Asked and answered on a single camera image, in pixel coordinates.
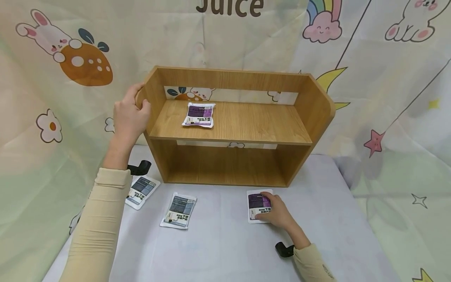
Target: pink cloud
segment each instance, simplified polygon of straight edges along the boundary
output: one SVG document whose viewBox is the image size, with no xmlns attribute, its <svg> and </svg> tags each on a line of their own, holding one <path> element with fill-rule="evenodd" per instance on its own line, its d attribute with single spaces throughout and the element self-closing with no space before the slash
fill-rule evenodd
<svg viewBox="0 0 451 282">
<path fill-rule="evenodd" d="M 329 11 L 319 13 L 313 20 L 313 24 L 304 29 L 303 37 L 311 42 L 319 41 L 326 43 L 341 36 L 339 21 L 332 21 L 332 14 Z"/>
</svg>

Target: black clamp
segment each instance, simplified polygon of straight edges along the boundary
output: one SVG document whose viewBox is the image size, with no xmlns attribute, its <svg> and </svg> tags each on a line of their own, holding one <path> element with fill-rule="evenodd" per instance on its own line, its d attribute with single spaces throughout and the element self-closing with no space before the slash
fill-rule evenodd
<svg viewBox="0 0 451 282">
<path fill-rule="evenodd" d="M 295 254 L 295 245 L 291 245 L 290 247 L 285 247 L 284 243 L 279 242 L 276 244 L 276 251 L 279 256 L 283 258 L 289 258 Z"/>
<path fill-rule="evenodd" d="M 127 169 L 130 169 L 131 175 L 142 176 L 146 175 L 149 172 L 151 162 L 142 160 L 139 166 L 128 165 Z"/>
</svg>

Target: beige sleeve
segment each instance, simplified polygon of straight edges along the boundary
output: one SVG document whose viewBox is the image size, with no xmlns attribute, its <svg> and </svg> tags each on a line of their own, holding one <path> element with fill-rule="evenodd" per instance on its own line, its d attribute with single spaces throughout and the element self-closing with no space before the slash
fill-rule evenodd
<svg viewBox="0 0 451 282">
<path fill-rule="evenodd" d="M 336 282 L 315 244 L 302 250 L 294 249 L 294 253 L 296 266 L 305 282 Z"/>
<path fill-rule="evenodd" d="M 130 170 L 99 170 L 60 282 L 108 282 L 131 182 Z"/>
</svg>

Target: cartoon backdrop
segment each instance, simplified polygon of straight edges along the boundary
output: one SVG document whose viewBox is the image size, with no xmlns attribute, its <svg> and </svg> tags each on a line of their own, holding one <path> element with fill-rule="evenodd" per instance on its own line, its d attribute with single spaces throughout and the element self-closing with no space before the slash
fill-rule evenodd
<svg viewBox="0 0 451 282">
<path fill-rule="evenodd" d="M 312 73 L 337 109 L 314 152 L 335 158 L 402 281 L 451 281 L 449 2 L 2 1 L 0 281 L 45 275 L 92 187 L 114 101 L 155 65 Z M 193 86 L 167 97 L 296 98 Z"/>
</svg>

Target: white tablecloth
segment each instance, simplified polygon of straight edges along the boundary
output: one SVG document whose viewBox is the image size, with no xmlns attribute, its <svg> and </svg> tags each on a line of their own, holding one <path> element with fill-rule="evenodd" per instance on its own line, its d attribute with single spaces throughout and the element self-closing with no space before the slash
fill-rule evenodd
<svg viewBox="0 0 451 282">
<path fill-rule="evenodd" d="M 152 162 L 148 175 L 161 180 L 148 147 L 135 146 L 130 164 L 142 159 Z M 274 248 L 291 245 L 290 238 L 269 224 L 248 223 L 246 191 L 253 189 L 162 183 L 140 211 L 125 206 L 110 281 L 300 281 L 293 259 Z M 311 155 L 290 188 L 273 190 L 338 281 L 399 281 L 330 157 Z M 159 227 L 175 191 L 198 198 L 188 230 Z M 58 281 L 71 239 L 44 282 Z"/>
</svg>

